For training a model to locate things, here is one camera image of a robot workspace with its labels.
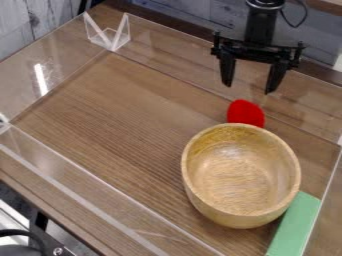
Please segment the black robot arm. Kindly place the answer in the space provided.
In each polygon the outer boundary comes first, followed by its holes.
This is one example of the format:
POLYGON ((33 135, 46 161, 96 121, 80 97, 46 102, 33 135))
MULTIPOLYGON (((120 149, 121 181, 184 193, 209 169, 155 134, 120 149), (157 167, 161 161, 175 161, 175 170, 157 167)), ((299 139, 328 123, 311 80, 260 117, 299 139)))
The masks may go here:
POLYGON ((274 40, 276 18, 282 16, 287 25, 298 28, 306 21, 308 9, 306 4, 300 3, 304 10, 303 18, 298 24, 291 24, 283 12, 286 0, 244 0, 244 2, 248 15, 243 36, 229 38, 215 31, 211 54, 219 60, 220 80, 227 87, 232 85, 237 59, 268 64, 264 94, 270 94, 278 89, 286 72, 299 66, 306 48, 302 41, 280 43, 274 40))

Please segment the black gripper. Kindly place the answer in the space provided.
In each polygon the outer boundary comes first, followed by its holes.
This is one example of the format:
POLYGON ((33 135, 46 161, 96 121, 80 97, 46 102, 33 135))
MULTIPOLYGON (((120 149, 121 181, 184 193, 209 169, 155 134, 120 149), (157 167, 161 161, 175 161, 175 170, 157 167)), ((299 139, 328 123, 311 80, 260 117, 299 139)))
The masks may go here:
POLYGON ((282 6, 249 6, 241 40, 213 33, 211 54, 219 59, 221 83, 227 87, 232 84, 236 59, 272 64, 264 94, 278 89, 287 70, 299 65, 303 43, 274 43, 276 17, 283 14, 282 9, 282 6))

